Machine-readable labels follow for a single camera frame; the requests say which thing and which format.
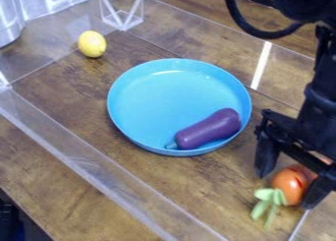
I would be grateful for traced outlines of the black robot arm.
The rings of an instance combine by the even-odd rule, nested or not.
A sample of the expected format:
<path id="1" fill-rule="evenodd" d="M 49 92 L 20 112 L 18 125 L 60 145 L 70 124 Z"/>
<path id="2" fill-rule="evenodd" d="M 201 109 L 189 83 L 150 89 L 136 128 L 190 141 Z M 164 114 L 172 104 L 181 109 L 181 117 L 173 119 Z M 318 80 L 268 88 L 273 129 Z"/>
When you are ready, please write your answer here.
<path id="1" fill-rule="evenodd" d="M 285 153 L 317 178 L 308 186 L 300 205 L 312 209 L 336 191 L 336 0 L 273 0 L 282 14 L 314 23 L 317 51 L 314 76 L 304 89 L 304 103 L 296 118 L 269 109 L 256 127 L 254 169 L 265 177 Z"/>

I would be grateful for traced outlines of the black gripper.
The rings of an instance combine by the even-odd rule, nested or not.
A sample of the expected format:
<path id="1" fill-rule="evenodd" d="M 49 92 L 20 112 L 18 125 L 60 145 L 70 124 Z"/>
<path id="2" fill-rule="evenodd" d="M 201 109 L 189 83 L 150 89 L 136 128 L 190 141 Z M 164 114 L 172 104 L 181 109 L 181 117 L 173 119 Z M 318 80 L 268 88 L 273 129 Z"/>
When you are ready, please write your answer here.
<path id="1" fill-rule="evenodd" d="M 309 151 L 336 160 L 336 101 L 312 85 L 304 90 L 305 100 L 296 118 L 264 109 L 256 127 L 254 171 L 260 178 L 273 171 L 280 153 L 285 153 L 314 173 L 321 173 L 308 186 L 301 207 L 312 210 L 336 190 L 336 172 Z"/>

